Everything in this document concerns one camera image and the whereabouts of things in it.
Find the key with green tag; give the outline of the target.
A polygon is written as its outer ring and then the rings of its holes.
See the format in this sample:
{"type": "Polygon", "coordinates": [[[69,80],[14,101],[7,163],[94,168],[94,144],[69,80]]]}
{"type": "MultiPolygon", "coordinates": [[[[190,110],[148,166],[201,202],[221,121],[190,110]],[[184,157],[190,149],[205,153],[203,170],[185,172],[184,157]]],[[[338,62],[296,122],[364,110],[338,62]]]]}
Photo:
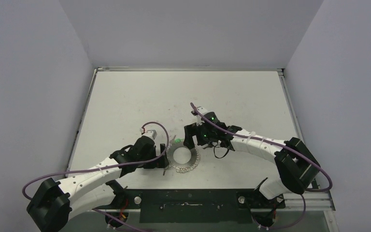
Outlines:
{"type": "Polygon", "coordinates": [[[182,138],[180,137],[177,137],[176,135],[173,136],[171,139],[170,139],[170,144],[174,144],[174,143],[179,143],[182,141],[182,138]]]}

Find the metal disc with keyrings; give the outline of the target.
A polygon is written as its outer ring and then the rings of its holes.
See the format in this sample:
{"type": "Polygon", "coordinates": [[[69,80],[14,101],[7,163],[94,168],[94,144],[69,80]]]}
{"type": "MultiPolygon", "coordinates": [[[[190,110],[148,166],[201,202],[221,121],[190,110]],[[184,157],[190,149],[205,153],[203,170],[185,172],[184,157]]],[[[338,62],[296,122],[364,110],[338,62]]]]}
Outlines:
{"type": "Polygon", "coordinates": [[[177,173],[185,174],[194,170],[200,161],[200,154],[196,148],[188,149],[183,144],[183,139],[179,143],[171,144],[166,152],[169,166],[177,173]]]}

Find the key with black head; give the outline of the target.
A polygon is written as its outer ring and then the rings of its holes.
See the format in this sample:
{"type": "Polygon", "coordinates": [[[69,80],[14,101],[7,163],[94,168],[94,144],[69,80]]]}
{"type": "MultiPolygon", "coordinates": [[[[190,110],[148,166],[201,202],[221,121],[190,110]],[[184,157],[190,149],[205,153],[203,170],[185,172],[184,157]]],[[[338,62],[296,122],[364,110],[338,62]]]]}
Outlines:
{"type": "Polygon", "coordinates": [[[214,147],[214,145],[212,143],[209,143],[206,146],[204,146],[202,149],[209,149],[209,148],[213,148],[213,147],[214,147]]]}

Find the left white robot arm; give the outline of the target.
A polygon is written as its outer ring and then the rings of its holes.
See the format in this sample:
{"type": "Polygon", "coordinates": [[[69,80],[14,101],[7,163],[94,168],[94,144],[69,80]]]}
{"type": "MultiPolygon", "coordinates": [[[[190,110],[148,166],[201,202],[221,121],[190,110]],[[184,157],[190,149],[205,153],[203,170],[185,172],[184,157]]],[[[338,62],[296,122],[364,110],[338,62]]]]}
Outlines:
{"type": "Polygon", "coordinates": [[[119,208],[125,195],[117,179],[156,160],[156,131],[148,130],[128,145],[83,172],[70,177],[44,180],[31,198],[27,212],[42,232],[58,232],[73,217],[93,208],[110,205],[119,208]]]}

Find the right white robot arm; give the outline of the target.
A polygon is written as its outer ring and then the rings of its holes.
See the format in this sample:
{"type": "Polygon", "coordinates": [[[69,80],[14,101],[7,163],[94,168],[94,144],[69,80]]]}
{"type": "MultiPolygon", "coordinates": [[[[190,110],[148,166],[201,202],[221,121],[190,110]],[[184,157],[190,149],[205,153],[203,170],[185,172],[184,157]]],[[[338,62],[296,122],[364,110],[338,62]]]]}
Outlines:
{"type": "Polygon", "coordinates": [[[283,193],[303,194],[319,173],[319,163],[304,142],[269,139],[239,126],[226,125],[214,112],[202,116],[194,114],[197,121],[184,127],[184,145],[187,148],[217,144],[229,151],[245,152],[274,164],[279,177],[263,180],[254,193],[255,204],[266,207],[273,198],[283,193]]]}

